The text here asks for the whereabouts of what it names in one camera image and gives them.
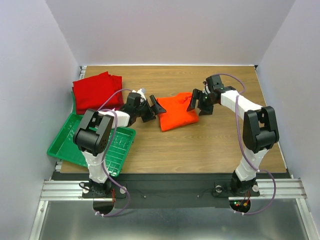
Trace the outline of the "orange t shirt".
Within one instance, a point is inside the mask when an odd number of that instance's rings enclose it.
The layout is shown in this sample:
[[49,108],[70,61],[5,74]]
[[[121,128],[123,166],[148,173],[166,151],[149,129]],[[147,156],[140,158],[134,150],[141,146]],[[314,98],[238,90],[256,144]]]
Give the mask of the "orange t shirt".
[[166,110],[158,115],[163,132],[173,130],[199,121],[195,110],[187,111],[192,98],[191,92],[180,92],[175,96],[157,98],[157,102]]

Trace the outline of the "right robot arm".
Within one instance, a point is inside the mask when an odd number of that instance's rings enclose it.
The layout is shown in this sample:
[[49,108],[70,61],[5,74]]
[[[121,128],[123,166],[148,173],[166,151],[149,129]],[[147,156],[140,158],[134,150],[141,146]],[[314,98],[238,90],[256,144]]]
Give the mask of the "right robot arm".
[[193,89],[187,111],[198,108],[201,116],[212,115],[219,104],[232,110],[236,121],[243,121],[242,127],[236,127],[242,158],[230,182],[231,192],[242,195],[254,186],[263,158],[279,141],[275,109],[256,104],[234,87],[225,86],[220,74],[207,77],[203,84],[202,90]]

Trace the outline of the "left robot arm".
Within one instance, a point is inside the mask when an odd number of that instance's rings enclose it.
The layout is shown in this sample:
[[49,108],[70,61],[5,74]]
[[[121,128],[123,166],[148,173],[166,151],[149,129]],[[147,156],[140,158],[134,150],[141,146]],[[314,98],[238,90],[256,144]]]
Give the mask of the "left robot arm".
[[112,181],[107,170],[106,154],[117,128],[130,127],[137,118],[145,123],[167,112],[154,95],[150,96],[150,100],[152,104],[149,104],[141,88],[130,92],[119,110],[88,109],[85,112],[73,136],[73,142],[84,156],[89,170],[88,185],[80,184],[85,192],[92,192],[99,197],[111,193]]

